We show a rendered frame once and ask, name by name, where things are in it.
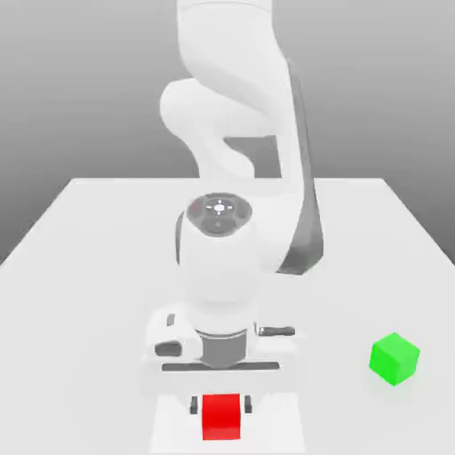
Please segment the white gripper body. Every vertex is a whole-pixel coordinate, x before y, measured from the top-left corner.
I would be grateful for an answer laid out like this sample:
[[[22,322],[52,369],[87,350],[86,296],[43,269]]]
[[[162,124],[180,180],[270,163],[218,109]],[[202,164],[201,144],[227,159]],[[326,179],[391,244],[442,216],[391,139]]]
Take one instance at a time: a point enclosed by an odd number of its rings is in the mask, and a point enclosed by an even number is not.
[[[303,355],[297,349],[274,351],[270,357],[246,359],[226,369],[177,357],[141,358],[141,381],[150,394],[260,395],[298,390]]]

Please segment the small green cube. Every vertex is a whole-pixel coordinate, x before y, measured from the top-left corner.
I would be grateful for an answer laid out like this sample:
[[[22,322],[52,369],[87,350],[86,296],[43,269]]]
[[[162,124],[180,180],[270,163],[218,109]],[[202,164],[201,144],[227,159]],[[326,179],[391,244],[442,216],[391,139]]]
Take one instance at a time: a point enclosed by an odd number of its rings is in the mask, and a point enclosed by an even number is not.
[[[410,378],[417,369],[420,349],[396,332],[373,343],[369,367],[392,386]]]

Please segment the small red cube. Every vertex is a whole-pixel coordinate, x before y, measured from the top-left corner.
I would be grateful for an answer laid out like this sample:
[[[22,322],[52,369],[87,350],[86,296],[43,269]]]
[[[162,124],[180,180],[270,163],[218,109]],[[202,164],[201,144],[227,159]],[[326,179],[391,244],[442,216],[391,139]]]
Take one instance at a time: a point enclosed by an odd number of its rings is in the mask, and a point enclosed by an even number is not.
[[[204,441],[230,441],[241,438],[239,394],[203,395],[202,436]]]

